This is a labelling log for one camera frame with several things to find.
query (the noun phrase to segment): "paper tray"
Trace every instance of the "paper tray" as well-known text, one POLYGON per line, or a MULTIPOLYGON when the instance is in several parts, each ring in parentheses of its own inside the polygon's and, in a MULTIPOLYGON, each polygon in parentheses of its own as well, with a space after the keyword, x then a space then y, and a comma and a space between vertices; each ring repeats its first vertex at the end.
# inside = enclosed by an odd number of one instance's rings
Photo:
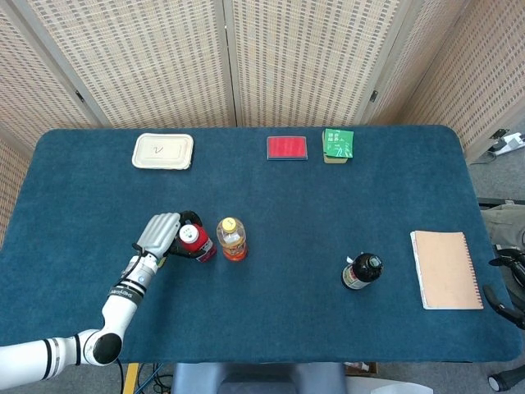
POLYGON ((191 135, 144 133, 137 139, 131 162, 137 168, 185 170, 193 150, 191 135))

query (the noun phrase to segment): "brown notebook cover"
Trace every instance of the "brown notebook cover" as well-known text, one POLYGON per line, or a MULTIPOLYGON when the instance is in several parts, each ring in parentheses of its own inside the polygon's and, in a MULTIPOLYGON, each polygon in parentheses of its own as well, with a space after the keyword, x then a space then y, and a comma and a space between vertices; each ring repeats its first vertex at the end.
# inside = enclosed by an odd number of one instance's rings
POLYGON ((483 309, 462 232, 414 231, 413 255, 425 309, 483 309))

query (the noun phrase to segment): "gray chair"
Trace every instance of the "gray chair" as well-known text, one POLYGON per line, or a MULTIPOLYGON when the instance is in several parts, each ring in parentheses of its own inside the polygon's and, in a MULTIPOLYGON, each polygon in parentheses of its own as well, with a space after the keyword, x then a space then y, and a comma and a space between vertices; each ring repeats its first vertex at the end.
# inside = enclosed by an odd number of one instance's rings
POLYGON ((177 364, 174 376, 177 394, 220 394, 221 387, 240 382, 284 383, 277 385, 279 394, 347 394, 345 369, 338 363, 177 364))

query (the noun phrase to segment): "dark bottle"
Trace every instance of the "dark bottle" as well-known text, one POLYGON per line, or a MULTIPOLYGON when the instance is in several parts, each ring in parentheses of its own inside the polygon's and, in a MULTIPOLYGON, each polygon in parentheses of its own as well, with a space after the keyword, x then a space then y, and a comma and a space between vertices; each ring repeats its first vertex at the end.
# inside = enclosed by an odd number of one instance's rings
POLYGON ((371 253, 360 254, 343 269, 343 284, 349 289, 358 290, 375 281, 383 272, 383 262, 371 253))

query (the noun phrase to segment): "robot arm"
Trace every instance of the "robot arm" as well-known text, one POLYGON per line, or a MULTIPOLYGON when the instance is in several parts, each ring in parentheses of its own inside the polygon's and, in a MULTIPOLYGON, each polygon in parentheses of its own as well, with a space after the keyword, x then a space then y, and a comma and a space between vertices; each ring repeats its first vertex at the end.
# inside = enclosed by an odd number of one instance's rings
POLYGON ((124 334, 160 261, 173 253, 181 221, 188 212, 151 218, 134 247, 134 256, 109 291, 103 306, 104 327, 69 338, 50 338, 0 346, 0 390, 57 376, 67 365, 108 365, 121 353, 124 334))

